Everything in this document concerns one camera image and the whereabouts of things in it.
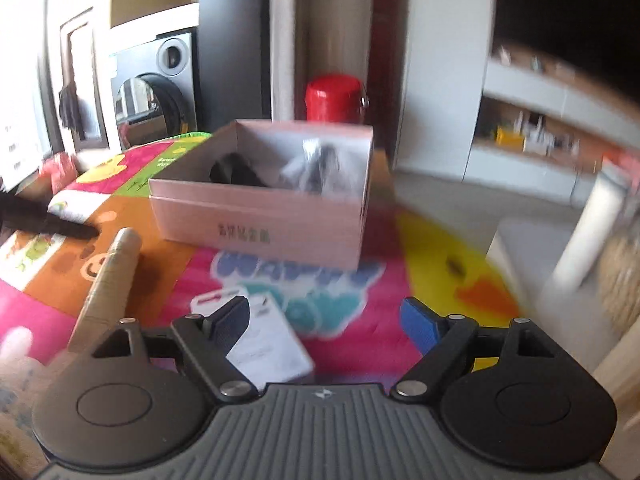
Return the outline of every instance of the black round disc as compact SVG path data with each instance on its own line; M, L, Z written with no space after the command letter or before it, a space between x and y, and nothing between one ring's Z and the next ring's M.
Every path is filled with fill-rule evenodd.
M39 399L33 429L49 456L100 471L178 451L207 415L203 395L180 374L134 358L88 359Z
M509 468L562 470L599 458L616 427L615 405L586 372L564 376L552 361L459 378L440 403L445 427L463 447Z

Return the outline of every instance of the red thermos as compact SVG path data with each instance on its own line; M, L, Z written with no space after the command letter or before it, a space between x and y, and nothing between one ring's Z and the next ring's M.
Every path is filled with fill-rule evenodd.
M331 74L314 79L306 87L306 120L323 123L364 122L368 105L359 79Z

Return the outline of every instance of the plastic bag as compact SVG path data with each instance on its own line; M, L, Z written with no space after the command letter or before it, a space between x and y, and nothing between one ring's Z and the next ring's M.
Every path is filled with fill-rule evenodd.
M320 139L303 141L304 155L280 172L280 185L324 196L360 196L366 167L354 153Z
M78 171L73 158L66 153L56 153L48 158L40 168L40 175L51 177L51 190L56 194L78 178Z

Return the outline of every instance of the washing machine door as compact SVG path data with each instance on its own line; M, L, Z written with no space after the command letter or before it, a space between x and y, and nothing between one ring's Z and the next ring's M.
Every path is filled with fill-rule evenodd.
M180 89L160 74L140 74L127 79L115 101L120 138L139 146L193 129L187 101Z

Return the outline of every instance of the white card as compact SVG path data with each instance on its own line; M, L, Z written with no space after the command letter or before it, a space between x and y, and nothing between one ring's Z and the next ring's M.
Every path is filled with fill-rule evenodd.
M313 373L314 363L271 294L249 296L242 287L203 294L191 311L209 316L235 296L249 299L249 327L227 358L259 390L267 383L287 383Z

